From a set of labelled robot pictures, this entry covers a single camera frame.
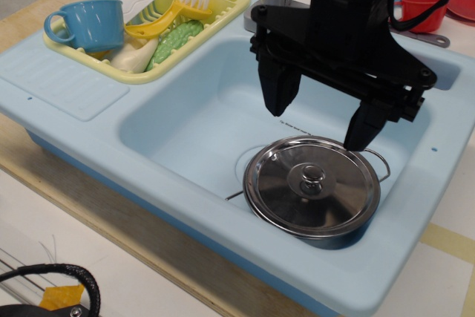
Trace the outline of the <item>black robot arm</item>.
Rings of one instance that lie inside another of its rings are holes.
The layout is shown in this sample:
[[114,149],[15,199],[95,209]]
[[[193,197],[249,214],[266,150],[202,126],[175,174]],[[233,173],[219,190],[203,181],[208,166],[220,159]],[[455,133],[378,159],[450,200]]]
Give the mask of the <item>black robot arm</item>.
[[359,99],[344,147],[364,150],[389,121],[414,120],[436,74],[390,33],[393,0],[311,0],[309,7],[258,5],[251,50],[266,108],[280,116],[301,77]]

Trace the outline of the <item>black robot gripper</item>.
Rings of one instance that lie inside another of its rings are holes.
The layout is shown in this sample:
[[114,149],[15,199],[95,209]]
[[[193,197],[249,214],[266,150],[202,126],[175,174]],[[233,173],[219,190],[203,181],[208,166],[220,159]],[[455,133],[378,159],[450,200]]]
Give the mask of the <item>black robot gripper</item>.
[[413,121],[436,74],[391,35],[387,20],[366,28],[356,16],[325,10],[261,5],[251,51],[267,110],[281,116],[297,96],[301,76],[361,100],[344,139],[365,150],[388,120]]

